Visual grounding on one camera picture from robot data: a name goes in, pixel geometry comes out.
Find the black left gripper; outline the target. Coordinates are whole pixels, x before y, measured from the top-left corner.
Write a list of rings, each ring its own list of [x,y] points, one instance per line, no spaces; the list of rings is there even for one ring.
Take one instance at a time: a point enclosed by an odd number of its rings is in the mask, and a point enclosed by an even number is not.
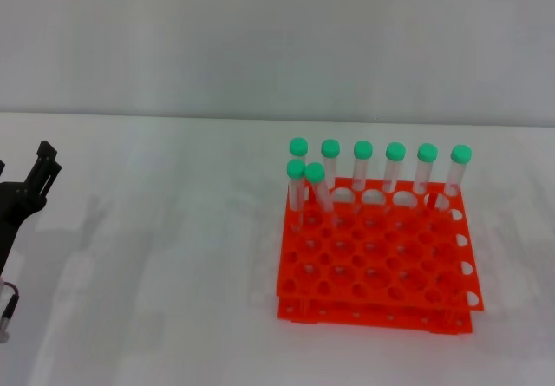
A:
[[[10,255],[17,232],[22,223],[32,214],[41,211],[47,202],[46,196],[62,167],[57,163],[57,151],[42,141],[36,152],[37,160],[24,182],[1,184],[1,272]],[[0,175],[4,162],[0,160]]]

